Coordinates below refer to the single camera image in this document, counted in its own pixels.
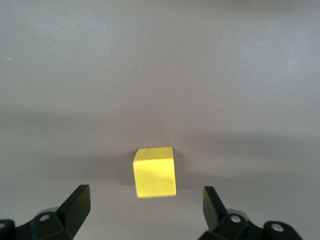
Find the screw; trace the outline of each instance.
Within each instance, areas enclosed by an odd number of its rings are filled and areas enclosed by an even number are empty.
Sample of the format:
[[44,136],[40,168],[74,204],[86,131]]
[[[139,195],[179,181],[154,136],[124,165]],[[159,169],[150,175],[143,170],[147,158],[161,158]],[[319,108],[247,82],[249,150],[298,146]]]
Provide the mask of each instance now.
[[231,221],[236,223],[236,224],[241,222],[240,217],[238,217],[237,215],[232,215],[230,218],[231,218]]
[[50,216],[49,216],[48,214],[46,214],[46,215],[41,216],[41,217],[39,218],[39,221],[40,221],[40,222],[43,222],[43,221],[45,221],[45,220],[48,220],[49,218],[50,218]]
[[271,225],[271,227],[272,227],[273,230],[275,230],[277,232],[283,232],[284,231],[284,228],[278,223],[273,223]]

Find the cube face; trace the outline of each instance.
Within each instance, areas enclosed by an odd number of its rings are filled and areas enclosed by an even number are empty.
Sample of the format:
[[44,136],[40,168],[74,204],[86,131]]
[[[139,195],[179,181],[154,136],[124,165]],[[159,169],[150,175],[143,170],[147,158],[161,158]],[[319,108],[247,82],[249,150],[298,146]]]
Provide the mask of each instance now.
[[176,195],[172,147],[139,149],[133,161],[133,171],[138,198]]

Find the white surface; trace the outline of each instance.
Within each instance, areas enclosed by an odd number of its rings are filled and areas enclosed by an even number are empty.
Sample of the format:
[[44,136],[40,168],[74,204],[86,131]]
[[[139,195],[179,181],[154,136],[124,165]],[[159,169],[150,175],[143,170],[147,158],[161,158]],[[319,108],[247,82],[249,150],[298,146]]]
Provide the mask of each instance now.
[[[190,239],[203,186],[319,238],[320,2],[0,2],[0,218],[90,184],[75,239]],[[138,148],[171,145],[177,195],[137,199]]]

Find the yellow cube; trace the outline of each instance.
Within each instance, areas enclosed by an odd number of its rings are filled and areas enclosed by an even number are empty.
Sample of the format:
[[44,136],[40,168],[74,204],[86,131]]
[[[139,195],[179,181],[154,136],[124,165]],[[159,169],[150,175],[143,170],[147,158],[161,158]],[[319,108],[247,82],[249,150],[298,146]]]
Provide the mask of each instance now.
[[175,164],[172,147],[141,148],[133,161],[138,198],[176,195]]

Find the gray background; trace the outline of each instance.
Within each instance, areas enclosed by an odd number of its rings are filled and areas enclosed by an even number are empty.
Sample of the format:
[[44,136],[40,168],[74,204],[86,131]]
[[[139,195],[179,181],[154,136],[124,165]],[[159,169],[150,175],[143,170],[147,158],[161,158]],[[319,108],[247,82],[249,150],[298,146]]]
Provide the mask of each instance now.
[[[320,1],[0,2],[0,218],[90,184],[75,239],[195,240],[203,186],[258,226],[320,226]],[[172,146],[175,197],[132,161]]]

